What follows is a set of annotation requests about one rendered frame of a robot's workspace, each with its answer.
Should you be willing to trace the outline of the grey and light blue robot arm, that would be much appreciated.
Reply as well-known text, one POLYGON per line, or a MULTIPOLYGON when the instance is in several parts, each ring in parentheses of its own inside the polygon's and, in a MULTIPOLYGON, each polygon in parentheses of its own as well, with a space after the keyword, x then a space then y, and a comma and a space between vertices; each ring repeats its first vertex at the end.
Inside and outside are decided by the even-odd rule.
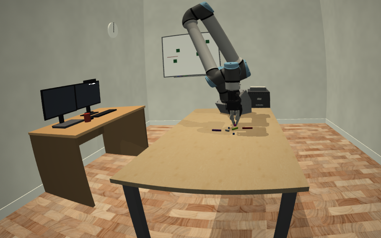
POLYGON ((222 103, 228 100, 228 92, 239 90, 240 81, 251 76, 248 65, 238 57, 231 42, 226 36, 207 2, 202 2, 188 9, 182 19, 182 25, 187 29, 195 49, 206 71, 205 79, 210 87, 216 87, 222 103), (217 44, 227 63, 217 67, 210 50, 197 26, 201 20, 217 44), (233 62, 233 63, 230 63, 233 62), (240 75, 239 75, 240 74, 240 75))

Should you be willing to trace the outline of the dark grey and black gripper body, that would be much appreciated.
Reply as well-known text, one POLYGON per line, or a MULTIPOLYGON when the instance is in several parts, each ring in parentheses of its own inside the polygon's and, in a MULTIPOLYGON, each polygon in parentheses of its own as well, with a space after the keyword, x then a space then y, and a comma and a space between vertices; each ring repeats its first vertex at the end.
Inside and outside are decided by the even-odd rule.
POLYGON ((225 107, 226 110, 229 111, 237 111, 241 105, 240 100, 237 99, 236 93, 239 92, 239 90, 235 91, 228 91, 228 100, 225 101, 225 107))

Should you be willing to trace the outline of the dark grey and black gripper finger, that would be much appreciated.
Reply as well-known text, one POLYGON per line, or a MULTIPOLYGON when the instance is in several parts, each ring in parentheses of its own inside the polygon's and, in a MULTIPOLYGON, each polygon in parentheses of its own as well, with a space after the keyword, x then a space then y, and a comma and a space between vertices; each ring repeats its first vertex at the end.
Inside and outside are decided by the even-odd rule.
POLYGON ((238 111, 236 111, 236 116, 235 116, 235 120, 236 120, 236 126, 239 122, 239 119, 241 117, 241 114, 242 114, 242 105, 240 105, 238 111))
POLYGON ((229 114, 230 114, 230 120, 232 121, 233 125, 235 124, 235 121, 234 121, 234 111, 229 111, 229 114))

